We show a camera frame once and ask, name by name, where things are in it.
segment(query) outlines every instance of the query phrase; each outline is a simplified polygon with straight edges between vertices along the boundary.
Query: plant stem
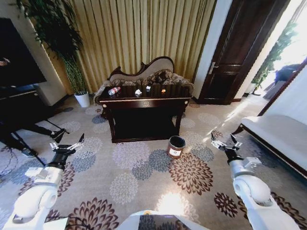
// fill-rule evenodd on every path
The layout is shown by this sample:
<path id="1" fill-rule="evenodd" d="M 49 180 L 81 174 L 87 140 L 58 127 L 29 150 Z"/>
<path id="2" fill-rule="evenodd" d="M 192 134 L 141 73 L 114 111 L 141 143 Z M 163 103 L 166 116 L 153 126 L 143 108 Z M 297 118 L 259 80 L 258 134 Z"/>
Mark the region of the plant stem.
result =
<path id="1" fill-rule="evenodd" d="M 65 68 L 67 72 L 67 76 L 69 81 L 71 82 L 71 86 L 75 95 L 83 95 L 86 94 L 86 86 L 81 74 L 81 71 L 75 61 L 72 58 L 63 58 L 65 63 Z"/>

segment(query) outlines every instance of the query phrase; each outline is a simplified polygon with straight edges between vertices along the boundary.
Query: television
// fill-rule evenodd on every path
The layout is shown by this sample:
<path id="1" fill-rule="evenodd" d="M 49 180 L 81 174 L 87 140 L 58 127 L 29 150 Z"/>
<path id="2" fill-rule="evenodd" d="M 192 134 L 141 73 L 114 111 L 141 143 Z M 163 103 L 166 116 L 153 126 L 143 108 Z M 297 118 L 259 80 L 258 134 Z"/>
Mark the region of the television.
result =
<path id="1" fill-rule="evenodd" d="M 0 18 L 0 87 L 19 87 L 44 81 L 44 75 L 11 20 Z"/>

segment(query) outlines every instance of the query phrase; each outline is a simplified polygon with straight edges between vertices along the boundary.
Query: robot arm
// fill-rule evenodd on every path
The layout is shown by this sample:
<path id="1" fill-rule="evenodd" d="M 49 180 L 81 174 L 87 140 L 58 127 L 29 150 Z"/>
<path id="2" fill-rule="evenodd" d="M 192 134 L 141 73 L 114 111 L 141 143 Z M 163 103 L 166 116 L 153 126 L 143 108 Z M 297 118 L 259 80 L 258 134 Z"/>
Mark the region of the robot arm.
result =
<path id="1" fill-rule="evenodd" d="M 259 159 L 253 157 L 243 159 L 237 155 L 236 151 L 242 143 L 237 142 L 233 135 L 231 138 L 235 143 L 234 146 L 227 146 L 212 135 L 212 144 L 227 155 L 235 193 L 243 200 L 253 229 L 299 230 L 295 221 L 279 208 L 267 184 L 256 177 L 252 171 L 254 167 L 261 164 Z"/>
<path id="2" fill-rule="evenodd" d="M 35 186 L 22 194 L 14 204 L 14 211 L 4 230 L 42 230 L 44 222 L 58 198 L 58 186 L 65 169 L 66 159 L 83 146 L 84 134 L 74 145 L 51 143 L 56 153 L 45 168 L 29 168 L 26 176 L 34 178 Z"/>

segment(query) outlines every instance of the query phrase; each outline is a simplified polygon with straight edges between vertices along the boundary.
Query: table drawer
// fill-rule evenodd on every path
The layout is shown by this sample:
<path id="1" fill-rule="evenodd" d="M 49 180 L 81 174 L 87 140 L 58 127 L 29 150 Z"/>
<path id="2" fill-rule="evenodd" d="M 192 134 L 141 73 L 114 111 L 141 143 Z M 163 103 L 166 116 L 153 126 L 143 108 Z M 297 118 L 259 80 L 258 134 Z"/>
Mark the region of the table drawer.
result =
<path id="1" fill-rule="evenodd" d="M 155 108 L 155 107 L 178 107 L 185 106 L 189 102 L 188 99 L 140 99 L 140 100 L 124 100 L 102 102 L 103 108 L 125 109 L 125 108 Z"/>

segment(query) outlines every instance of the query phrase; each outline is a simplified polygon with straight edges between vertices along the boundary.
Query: white bench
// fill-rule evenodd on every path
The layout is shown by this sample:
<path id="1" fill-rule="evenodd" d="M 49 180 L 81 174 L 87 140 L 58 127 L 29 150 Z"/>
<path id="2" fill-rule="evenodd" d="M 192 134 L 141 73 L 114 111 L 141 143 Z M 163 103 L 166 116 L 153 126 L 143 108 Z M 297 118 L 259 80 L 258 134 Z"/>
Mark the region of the white bench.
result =
<path id="1" fill-rule="evenodd" d="M 242 118 L 234 135 L 246 130 L 261 144 L 307 177 L 307 126 L 284 115 Z"/>

